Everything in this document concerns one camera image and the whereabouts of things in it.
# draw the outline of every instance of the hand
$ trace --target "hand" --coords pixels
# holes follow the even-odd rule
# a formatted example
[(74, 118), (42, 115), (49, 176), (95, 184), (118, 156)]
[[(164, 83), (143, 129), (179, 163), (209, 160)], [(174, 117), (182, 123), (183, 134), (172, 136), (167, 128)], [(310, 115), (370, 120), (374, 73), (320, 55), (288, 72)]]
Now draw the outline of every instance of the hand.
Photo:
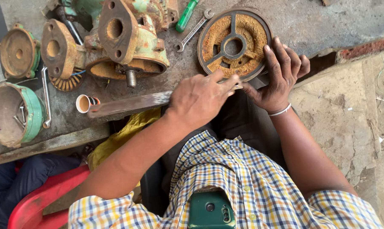
[(253, 102), (265, 109), (269, 114), (275, 114), (288, 106), (288, 94), (298, 78), (310, 71), (310, 62), (305, 55), (298, 55), (281, 44), (280, 39), (273, 39), (273, 49), (270, 46), (263, 47), (269, 69), (270, 84), (258, 90), (249, 83), (243, 84), (243, 91)]
[(218, 84), (223, 76), (223, 71), (218, 69), (206, 77), (196, 75), (183, 79), (171, 95), (166, 115), (184, 123), (189, 131), (209, 123), (226, 99), (234, 94), (231, 88), (240, 82), (239, 76), (233, 75)]

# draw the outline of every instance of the dark blue trousers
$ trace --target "dark blue trousers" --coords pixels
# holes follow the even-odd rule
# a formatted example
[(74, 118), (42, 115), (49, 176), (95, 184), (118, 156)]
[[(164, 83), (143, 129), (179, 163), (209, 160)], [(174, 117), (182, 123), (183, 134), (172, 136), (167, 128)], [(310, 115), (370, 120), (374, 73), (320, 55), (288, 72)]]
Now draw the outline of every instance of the dark blue trousers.
[[(18, 173), (15, 163), (23, 165)], [(33, 190), (45, 183), (49, 176), (55, 176), (81, 163), (80, 159), (53, 154), (38, 154), (19, 161), (0, 165), (0, 229), (7, 228), (8, 218), (16, 205)]]

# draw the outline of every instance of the rusty pump body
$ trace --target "rusty pump body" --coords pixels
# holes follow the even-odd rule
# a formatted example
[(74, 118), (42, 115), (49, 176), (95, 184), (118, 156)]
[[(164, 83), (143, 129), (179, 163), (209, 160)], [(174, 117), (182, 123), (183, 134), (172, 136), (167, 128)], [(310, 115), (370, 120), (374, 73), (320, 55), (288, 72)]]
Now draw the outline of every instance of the rusty pump body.
[[(47, 18), (56, 14), (63, 22), (48, 20), (41, 46), (49, 78), (60, 90), (80, 86), (81, 75), (72, 73), (83, 70), (126, 79), (127, 86), (134, 88), (136, 78), (157, 76), (169, 67), (157, 32), (177, 23), (177, 0), (62, 0), (62, 5), (50, 0), (43, 14)], [(72, 21), (90, 31), (84, 40)]]

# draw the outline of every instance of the green phone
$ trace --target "green phone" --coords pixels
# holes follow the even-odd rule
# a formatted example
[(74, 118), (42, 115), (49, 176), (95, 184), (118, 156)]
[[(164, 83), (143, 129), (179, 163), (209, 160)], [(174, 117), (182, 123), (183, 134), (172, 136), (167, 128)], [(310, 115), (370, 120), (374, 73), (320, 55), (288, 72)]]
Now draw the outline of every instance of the green phone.
[(193, 193), (189, 202), (189, 229), (235, 228), (233, 209), (225, 192)]

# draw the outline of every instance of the person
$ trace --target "person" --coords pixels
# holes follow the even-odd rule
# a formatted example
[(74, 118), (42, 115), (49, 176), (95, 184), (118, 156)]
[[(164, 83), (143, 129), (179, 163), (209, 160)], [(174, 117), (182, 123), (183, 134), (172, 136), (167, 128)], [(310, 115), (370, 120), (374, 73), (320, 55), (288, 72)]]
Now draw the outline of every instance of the person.
[[(22, 164), (16, 172), (16, 165)], [(16, 205), (32, 191), (42, 186), (50, 176), (77, 168), (81, 159), (54, 154), (0, 164), (0, 229), (7, 228)]]
[[(288, 94), (310, 61), (278, 37), (272, 47), (263, 48), (270, 83), (258, 90), (243, 83), (231, 91), (239, 77), (218, 84), (220, 70), (182, 80), (165, 114), (85, 180), (69, 227), (187, 228), (190, 196), (215, 186), (226, 193), (236, 228), (383, 228), (290, 107)], [(266, 144), (272, 137), (261, 127), (271, 127), (256, 116), (264, 113), (281, 155)], [(163, 217), (132, 202), (133, 188), (160, 158), (172, 169), (163, 181), (170, 202)]]

